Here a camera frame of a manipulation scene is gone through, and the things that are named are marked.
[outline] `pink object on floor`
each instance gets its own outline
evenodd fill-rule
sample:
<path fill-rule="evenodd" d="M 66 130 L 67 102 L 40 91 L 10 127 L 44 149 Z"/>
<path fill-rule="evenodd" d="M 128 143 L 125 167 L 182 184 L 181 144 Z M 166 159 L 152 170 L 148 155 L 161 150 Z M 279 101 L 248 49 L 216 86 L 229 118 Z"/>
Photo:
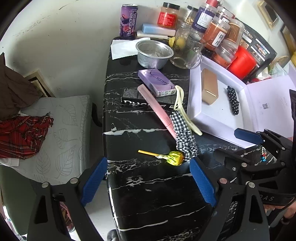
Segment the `pink object on floor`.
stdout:
<path fill-rule="evenodd" d="M 177 135 L 174 131 L 172 120 L 167 115 L 167 113 L 163 110 L 163 108 L 160 106 L 160 104 L 157 102 L 157 100 L 154 98 L 154 96 L 149 92 L 149 90 L 146 88 L 146 86 L 144 84 L 142 84 L 138 87 L 138 91 L 144 97 L 144 99 L 147 101 L 147 103 L 150 105 L 152 110 L 156 113 L 156 115 L 161 120 L 161 122 L 168 129 L 168 131 L 170 132 L 172 137 L 175 140 L 177 140 Z"/>

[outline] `brown garment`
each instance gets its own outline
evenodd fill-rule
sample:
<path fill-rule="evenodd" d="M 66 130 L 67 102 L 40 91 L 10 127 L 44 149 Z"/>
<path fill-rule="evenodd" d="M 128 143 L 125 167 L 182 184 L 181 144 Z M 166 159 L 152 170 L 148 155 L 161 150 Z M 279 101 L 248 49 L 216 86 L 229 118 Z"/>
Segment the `brown garment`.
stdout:
<path fill-rule="evenodd" d="M 15 117 L 21 108 L 29 107 L 42 96 L 30 81 L 5 66 L 0 55 L 0 121 Z"/>

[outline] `silver bolt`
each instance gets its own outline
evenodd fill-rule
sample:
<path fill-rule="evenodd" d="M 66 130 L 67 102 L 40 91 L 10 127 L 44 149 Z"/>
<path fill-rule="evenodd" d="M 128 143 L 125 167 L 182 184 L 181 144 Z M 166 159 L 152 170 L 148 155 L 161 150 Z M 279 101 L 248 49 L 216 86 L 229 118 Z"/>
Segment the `silver bolt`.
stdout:
<path fill-rule="evenodd" d="M 226 178 L 220 178 L 219 181 L 221 184 L 226 184 L 228 182 Z"/>
<path fill-rule="evenodd" d="M 255 187 L 255 184 L 254 183 L 251 183 L 251 182 L 249 182 L 248 185 L 249 185 L 250 188 L 254 188 Z"/>
<path fill-rule="evenodd" d="M 75 178 L 75 177 L 70 180 L 71 184 L 76 184 L 77 182 L 78 182 L 78 178 Z"/>
<path fill-rule="evenodd" d="M 49 185 L 49 183 L 48 183 L 48 182 L 44 182 L 44 183 L 42 183 L 42 187 L 43 187 L 43 188 L 47 188 L 47 187 L 48 187 L 48 185 Z"/>

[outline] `open white box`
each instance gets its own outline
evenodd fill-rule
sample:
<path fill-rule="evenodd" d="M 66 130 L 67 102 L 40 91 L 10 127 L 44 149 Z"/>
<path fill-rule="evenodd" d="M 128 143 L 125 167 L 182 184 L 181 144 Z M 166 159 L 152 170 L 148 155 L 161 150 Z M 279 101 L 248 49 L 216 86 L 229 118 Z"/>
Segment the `open white box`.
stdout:
<path fill-rule="evenodd" d="M 218 79 L 219 98 L 212 105 L 202 102 L 201 71 L 204 68 L 214 72 Z M 238 115 L 232 113 L 228 85 L 237 93 Z M 201 131 L 248 148 L 254 144 L 237 139 L 234 136 L 237 128 L 253 132 L 269 129 L 287 138 L 293 136 L 290 89 L 296 90 L 296 69 L 292 65 L 287 76 L 246 85 L 222 66 L 203 57 L 201 65 L 190 71 L 187 114 Z"/>

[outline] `qr code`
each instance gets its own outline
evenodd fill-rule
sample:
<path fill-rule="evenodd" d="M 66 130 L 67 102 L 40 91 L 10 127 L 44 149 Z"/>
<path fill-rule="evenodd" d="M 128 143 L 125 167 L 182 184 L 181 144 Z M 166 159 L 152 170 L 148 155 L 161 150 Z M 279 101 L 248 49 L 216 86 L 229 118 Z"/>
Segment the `qr code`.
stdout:
<path fill-rule="evenodd" d="M 264 110 L 269 109 L 268 104 L 263 104 L 262 106 Z"/>

